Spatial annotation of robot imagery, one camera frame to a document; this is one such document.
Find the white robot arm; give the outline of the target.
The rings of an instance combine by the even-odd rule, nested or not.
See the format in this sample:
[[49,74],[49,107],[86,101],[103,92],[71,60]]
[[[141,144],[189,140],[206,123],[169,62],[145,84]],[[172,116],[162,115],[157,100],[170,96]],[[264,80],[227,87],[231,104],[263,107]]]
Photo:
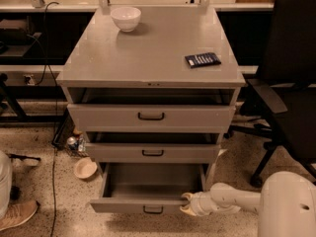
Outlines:
[[191,216],[235,213],[258,214],[258,237],[316,237],[316,186],[292,172],[270,175],[259,193],[237,190],[224,183],[207,192],[184,193],[180,210]]

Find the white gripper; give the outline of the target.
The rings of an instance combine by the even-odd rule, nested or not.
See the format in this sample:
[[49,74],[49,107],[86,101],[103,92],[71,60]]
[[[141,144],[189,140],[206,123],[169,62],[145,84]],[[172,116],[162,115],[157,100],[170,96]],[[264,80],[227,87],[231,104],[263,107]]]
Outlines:
[[190,216],[207,216],[212,213],[236,213],[240,210],[237,205],[220,205],[212,197],[210,192],[183,193],[181,198],[189,203],[181,206],[180,211]]

